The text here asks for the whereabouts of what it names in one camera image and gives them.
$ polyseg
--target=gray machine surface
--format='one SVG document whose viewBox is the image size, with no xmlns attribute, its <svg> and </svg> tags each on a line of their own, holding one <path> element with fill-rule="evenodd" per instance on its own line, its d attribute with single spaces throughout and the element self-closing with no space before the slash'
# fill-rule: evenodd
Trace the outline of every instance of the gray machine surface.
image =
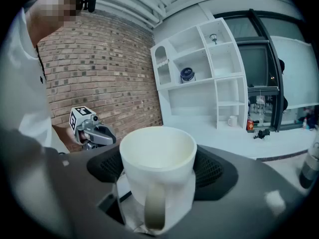
<svg viewBox="0 0 319 239">
<path fill-rule="evenodd" d="M 33 152 L 27 168 L 21 168 L 24 163 L 13 162 L 17 157 L 9 158 L 10 183 L 19 203 L 43 226 L 69 238 L 143 237 L 121 224 L 116 184 L 101 182 L 87 170 L 92 157 L 112 150 L 115 145 L 63 156 L 53 149 L 32 147 L 30 143 L 26 146 L 21 156 Z M 260 238 L 271 232 L 303 199 L 297 189 L 262 162 L 203 148 L 234 165 L 238 181 L 218 200 L 194 201 L 190 212 L 160 238 Z M 38 179 L 27 176 L 35 171 L 39 173 Z M 22 189 L 21 183 L 33 187 L 33 191 Z M 279 191 L 286 204 L 286 211 L 277 217 L 265 201 L 265 194 L 272 191 Z"/>
</svg>

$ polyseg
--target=white shirt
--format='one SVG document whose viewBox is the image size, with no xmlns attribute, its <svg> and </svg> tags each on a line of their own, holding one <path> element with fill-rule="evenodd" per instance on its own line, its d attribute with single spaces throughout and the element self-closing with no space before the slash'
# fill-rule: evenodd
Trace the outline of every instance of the white shirt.
<svg viewBox="0 0 319 239">
<path fill-rule="evenodd" d="M 52 128 L 43 70 L 26 27 L 24 10 L 14 18 L 0 54 L 0 125 L 18 129 L 44 147 L 69 153 Z"/>
</svg>

